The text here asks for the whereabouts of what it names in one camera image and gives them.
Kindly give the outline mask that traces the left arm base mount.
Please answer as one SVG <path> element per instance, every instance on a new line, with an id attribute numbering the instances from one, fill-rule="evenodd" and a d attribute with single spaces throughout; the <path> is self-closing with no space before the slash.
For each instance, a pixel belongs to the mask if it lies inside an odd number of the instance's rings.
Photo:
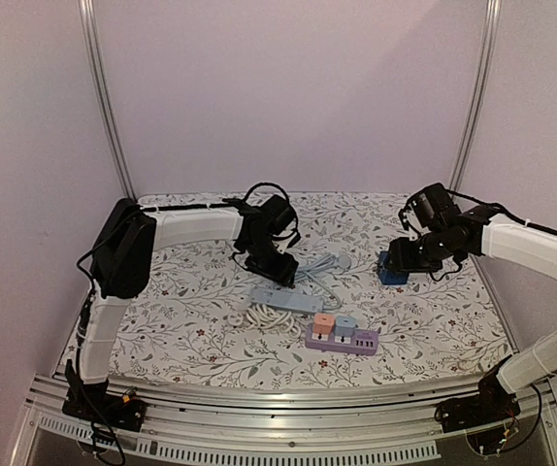
<path id="1" fill-rule="evenodd" d="M 86 384 L 68 381 L 69 389 L 62 413 L 66 416 L 93 421 L 101 425 L 140 432 L 145 420 L 147 403 L 135 388 L 123 394 L 107 392 L 108 382 Z"/>

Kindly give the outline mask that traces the light blue plug adapter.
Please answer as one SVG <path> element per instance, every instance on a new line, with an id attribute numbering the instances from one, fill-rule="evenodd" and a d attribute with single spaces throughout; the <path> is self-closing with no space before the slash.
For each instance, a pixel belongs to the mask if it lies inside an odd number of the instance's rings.
<path id="1" fill-rule="evenodd" d="M 352 316 L 336 316 L 334 335 L 337 338 L 351 338 L 356 329 L 356 320 Z"/>

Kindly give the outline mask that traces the dark blue cube socket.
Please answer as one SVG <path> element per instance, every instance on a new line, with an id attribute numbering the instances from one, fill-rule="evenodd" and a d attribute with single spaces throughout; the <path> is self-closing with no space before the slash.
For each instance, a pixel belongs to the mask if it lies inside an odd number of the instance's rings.
<path id="1" fill-rule="evenodd" d="M 388 268 L 389 253 L 381 251 L 377 259 L 377 277 L 383 285 L 403 285 L 409 280 L 409 273 L 393 272 Z"/>

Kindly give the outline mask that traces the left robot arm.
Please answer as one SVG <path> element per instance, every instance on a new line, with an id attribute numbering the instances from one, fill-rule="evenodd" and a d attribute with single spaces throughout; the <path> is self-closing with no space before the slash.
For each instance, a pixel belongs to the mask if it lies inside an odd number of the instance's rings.
<path id="1" fill-rule="evenodd" d="M 256 206 L 239 198 L 163 207 L 119 199 L 85 256 L 91 262 L 85 272 L 89 292 L 77 331 L 76 371 L 86 384 L 75 393 L 76 407 L 92 421 L 105 420 L 112 413 L 110 396 L 94 384 L 108 378 L 119 324 L 131 301 L 146 289 L 157 250 L 231 241 L 235 253 L 245 256 L 247 271 L 291 286 L 298 262 L 287 250 L 300 239 L 298 226 L 290 201 L 278 195 Z"/>

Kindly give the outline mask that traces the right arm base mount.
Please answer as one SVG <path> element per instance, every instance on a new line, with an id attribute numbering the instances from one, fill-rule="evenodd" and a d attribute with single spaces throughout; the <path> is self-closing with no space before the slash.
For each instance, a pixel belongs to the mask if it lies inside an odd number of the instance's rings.
<path id="1" fill-rule="evenodd" d="M 507 393 L 494 374 L 487 374 L 477 388 L 475 395 L 452 397 L 437 405 L 434 420 L 442 426 L 444 433 L 471 429 L 520 414 L 516 395 Z"/>

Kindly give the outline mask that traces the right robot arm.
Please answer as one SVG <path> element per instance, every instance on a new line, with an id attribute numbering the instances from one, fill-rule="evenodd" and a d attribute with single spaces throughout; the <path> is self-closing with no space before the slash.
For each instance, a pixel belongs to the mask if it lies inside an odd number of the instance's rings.
<path id="1" fill-rule="evenodd" d="M 461 193 L 430 184 L 406 200 L 399 212 L 405 235 L 392 240 L 385 267 L 394 274 L 431 275 L 447 259 L 458 268 L 469 256 L 513 264 L 557 282 L 557 230 L 513 214 L 504 205 L 470 197 L 462 210 Z M 500 362 L 478 383 L 470 415 L 489 423 L 516 392 L 557 375 L 557 329 L 527 349 Z"/>

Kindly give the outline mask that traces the pink plug adapter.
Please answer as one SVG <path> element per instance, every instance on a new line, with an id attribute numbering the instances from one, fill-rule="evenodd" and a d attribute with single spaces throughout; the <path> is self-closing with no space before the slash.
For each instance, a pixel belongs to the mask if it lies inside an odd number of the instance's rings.
<path id="1" fill-rule="evenodd" d="M 317 340 L 327 341 L 335 326 L 335 317 L 318 313 L 313 317 L 312 335 Z"/>

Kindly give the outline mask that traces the purple power strip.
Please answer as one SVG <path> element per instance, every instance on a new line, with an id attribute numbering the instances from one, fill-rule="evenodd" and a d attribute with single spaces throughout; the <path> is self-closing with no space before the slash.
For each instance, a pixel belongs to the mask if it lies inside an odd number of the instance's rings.
<path id="1" fill-rule="evenodd" d="M 378 349 L 378 334 L 375 331 L 355 329 L 351 338 L 337 338 L 333 333 L 327 341 L 317 340 L 312 335 L 312 325 L 307 327 L 304 344 L 307 349 L 324 352 L 339 352 L 360 356 L 373 356 Z"/>

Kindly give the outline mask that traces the light blue power strip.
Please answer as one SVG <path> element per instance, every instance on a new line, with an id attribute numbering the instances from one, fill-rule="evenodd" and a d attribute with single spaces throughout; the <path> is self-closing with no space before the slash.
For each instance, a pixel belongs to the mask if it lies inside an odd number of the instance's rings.
<path id="1" fill-rule="evenodd" d="M 249 294 L 250 302 L 265 305 L 277 310 L 302 315 L 314 315 L 323 312 L 324 300 L 319 296 L 310 296 L 285 289 L 254 287 Z"/>

